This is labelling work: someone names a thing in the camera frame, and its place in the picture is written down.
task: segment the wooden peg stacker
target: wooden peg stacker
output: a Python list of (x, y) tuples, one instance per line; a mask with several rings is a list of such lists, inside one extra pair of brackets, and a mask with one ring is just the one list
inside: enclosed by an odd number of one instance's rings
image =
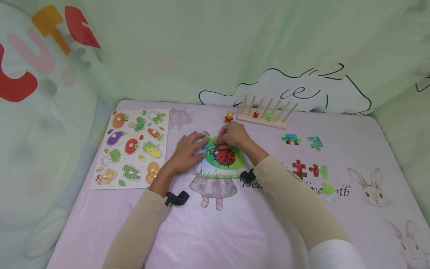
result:
[(247, 110), (245, 110), (246, 98), (247, 98), (247, 96), (245, 95), (245, 97), (243, 98), (242, 107), (239, 109), (239, 114), (237, 115), (238, 120), (252, 122), (252, 123), (261, 124), (261, 125), (272, 126), (272, 127), (280, 128), (280, 129), (285, 129), (287, 127), (287, 119), (298, 105), (297, 103), (294, 104), (294, 106), (287, 113), (287, 115), (284, 118), (282, 118), (281, 115), (288, 108), (288, 106), (290, 105), (290, 102), (288, 102), (282, 108), (282, 110), (279, 112), (279, 114), (277, 116), (275, 116), (275, 113), (276, 113), (276, 111), (277, 111), (277, 109), (281, 103), (281, 100), (278, 100), (278, 102), (276, 103), (274, 108), (271, 110), (271, 112), (269, 114), (267, 114), (267, 111), (268, 110), (270, 111), (270, 105), (273, 102), (273, 98), (271, 98), (269, 100), (268, 105), (264, 109), (263, 113), (259, 114), (258, 111), (260, 109), (261, 104), (263, 103), (263, 98), (260, 99), (258, 107), (256, 109), (254, 109), (253, 105), (254, 105), (254, 101), (255, 101), (255, 96), (253, 96), (251, 105), (249, 106), (249, 108)]

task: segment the white sleeve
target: white sleeve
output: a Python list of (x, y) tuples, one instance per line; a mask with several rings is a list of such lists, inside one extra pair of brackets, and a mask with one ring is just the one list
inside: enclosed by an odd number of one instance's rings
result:
[(366, 269), (363, 258), (349, 242), (327, 240), (319, 243), (309, 251), (311, 269)]

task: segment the play tent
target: play tent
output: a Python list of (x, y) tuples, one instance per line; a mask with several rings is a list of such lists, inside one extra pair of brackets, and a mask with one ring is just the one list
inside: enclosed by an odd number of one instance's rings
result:
[(368, 114), (429, 221), (429, 20), (426, 0), (0, 1), (2, 268), (45, 268), (123, 99)]

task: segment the black wrist strap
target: black wrist strap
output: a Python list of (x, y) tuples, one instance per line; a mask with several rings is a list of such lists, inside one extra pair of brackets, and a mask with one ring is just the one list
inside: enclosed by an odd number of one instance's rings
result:
[(186, 191), (181, 191), (181, 193), (176, 196), (171, 192), (166, 193), (166, 206), (170, 207), (172, 204), (174, 205), (183, 205), (189, 198), (189, 194)]
[(243, 171), (242, 173), (240, 173), (240, 178), (245, 183), (251, 183), (255, 180), (254, 169), (252, 168), (249, 172)]

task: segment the beige sleeve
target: beige sleeve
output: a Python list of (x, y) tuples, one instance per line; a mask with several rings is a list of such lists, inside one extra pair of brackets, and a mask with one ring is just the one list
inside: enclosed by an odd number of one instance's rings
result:
[(102, 269), (141, 269), (169, 207), (148, 189), (130, 212), (107, 252)]
[(330, 239), (350, 242), (348, 234), (321, 198), (275, 157), (267, 156), (262, 160), (254, 174), (297, 228), (308, 250)]

